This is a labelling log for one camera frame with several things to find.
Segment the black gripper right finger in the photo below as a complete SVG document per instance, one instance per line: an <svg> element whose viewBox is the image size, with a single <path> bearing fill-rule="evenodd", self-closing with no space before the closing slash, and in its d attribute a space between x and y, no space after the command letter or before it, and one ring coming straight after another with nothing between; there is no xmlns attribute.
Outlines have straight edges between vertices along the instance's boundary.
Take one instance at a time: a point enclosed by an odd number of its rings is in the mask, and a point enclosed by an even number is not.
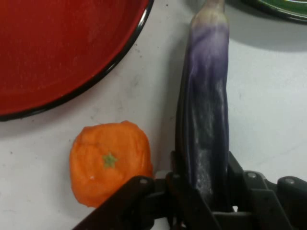
<svg viewBox="0 0 307 230"><path fill-rule="evenodd" d="M285 176L274 184L260 172L243 170L230 154L228 184L231 204L247 213L253 230L307 228L306 181Z"/></svg>

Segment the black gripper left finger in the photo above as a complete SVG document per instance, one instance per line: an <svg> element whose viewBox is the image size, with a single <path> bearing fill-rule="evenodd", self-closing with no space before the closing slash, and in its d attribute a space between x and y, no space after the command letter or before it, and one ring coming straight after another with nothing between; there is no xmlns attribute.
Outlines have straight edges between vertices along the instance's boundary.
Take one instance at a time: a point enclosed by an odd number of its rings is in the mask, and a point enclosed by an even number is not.
<svg viewBox="0 0 307 230"><path fill-rule="evenodd" d="M171 162L174 171L164 179L131 178L75 229L149 230L156 219L167 218L172 230L212 230L212 212L179 174L183 161L174 151Z"/></svg>

